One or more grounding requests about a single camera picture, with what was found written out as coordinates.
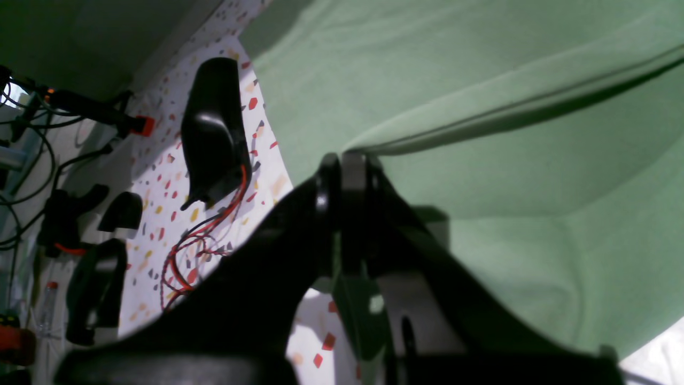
red wire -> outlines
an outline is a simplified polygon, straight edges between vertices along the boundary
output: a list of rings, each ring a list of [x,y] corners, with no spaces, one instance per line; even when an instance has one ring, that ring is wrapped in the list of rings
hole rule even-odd
[[[55,243],[55,247],[57,247],[62,253],[71,254],[72,256],[82,257],[88,252],[86,249],[69,249],[68,247],[64,247],[59,243]]]
[[[171,251],[169,251],[169,254],[166,256],[166,259],[164,260],[164,264],[161,269],[161,283],[159,288],[159,299],[160,299],[160,305],[162,311],[166,311],[181,295],[187,295],[189,292],[193,291],[195,288],[192,286],[190,283],[187,282],[187,280],[183,277],[183,274],[181,274],[180,269],[178,268],[178,262],[176,261],[176,256],[179,251],[186,249],[190,247],[191,245],[194,245],[195,243],[200,243],[201,245],[198,248],[198,251],[195,253],[195,257],[199,258],[201,255],[206,254],[206,253],[211,253],[213,255],[222,255],[223,253],[219,251],[212,251],[207,248],[207,243],[206,243],[206,238],[211,238],[213,239],[209,234],[221,223],[223,222],[231,213],[235,211],[236,208],[239,207],[239,205],[242,203],[242,199],[245,196],[245,193],[247,191],[247,170],[245,166],[241,166],[242,170],[242,181],[240,183],[239,190],[233,196],[233,199],[231,200],[230,204],[228,207],[225,209],[225,211],[219,216],[217,219],[214,221],[208,223],[206,226],[197,229],[196,231],[192,232],[191,234],[188,234],[182,239],[182,243],[178,246],[178,244],[174,245],[171,248]],[[171,267],[171,272],[173,274],[174,279],[182,286],[182,288],[177,289],[171,285],[171,283],[166,279],[166,269],[168,267]],[[164,306],[164,294],[163,294],[163,287],[167,286],[169,289],[171,289],[174,292],[174,295],[169,299],[168,303],[166,306]]]

plastic bottle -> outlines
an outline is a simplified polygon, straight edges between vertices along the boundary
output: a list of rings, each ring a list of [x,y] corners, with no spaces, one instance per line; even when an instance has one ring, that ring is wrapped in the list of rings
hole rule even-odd
[[[43,303],[40,308],[40,315],[36,322],[36,336],[38,338],[46,338],[50,336],[50,329],[52,328],[53,315],[55,313],[55,302],[57,301],[57,282],[48,282],[45,286],[45,294],[43,296]]]

green cloth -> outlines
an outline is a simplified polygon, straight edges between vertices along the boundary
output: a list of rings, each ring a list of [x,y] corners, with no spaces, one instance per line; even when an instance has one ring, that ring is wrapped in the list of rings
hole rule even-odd
[[[240,40],[294,184],[380,155],[561,343],[625,356],[684,315],[684,2],[280,0]]]

cable bundle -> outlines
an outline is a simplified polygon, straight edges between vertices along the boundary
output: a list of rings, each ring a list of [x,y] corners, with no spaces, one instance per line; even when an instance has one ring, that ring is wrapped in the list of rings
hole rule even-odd
[[[180,296],[188,295],[195,289],[194,286],[188,283],[187,279],[183,277],[178,268],[178,252],[190,247],[191,245],[198,244],[198,250],[194,255],[195,258],[200,258],[206,254],[215,256],[228,255],[228,253],[224,251],[211,250],[211,248],[207,246],[207,240],[214,240],[214,238],[211,236],[212,231],[215,230],[216,227],[218,227],[218,225],[221,224],[226,218],[228,218],[229,215],[238,209],[240,203],[242,202],[242,198],[245,196],[245,192],[247,191],[247,170],[245,166],[241,166],[241,170],[242,182],[228,207],[222,212],[219,212],[215,216],[206,219],[205,221],[186,231],[181,236],[181,239],[178,241],[178,243],[171,248],[171,251],[169,251],[169,254],[166,256],[161,269],[161,285],[159,287],[159,305],[161,306],[161,310],[163,312],[169,309]],[[166,279],[166,272],[168,268],[171,269],[173,278],[179,283],[181,288],[173,287],[171,282]],[[164,305],[164,286],[167,286],[174,293],[166,305]]]

red speck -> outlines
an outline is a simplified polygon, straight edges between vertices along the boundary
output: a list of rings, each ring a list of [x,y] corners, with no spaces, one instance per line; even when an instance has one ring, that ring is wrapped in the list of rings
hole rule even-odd
[[[187,275],[187,283],[192,285],[195,283],[196,280],[197,280],[197,268],[192,269],[190,271],[190,274]]]
[[[332,348],[335,346],[335,336],[333,336],[331,333],[328,333],[326,336],[325,341],[323,341],[323,350],[332,350]]]
[[[323,357],[321,357],[320,354],[316,354],[316,356],[313,358],[313,364],[316,365],[317,368],[321,367],[321,364],[323,363]]]

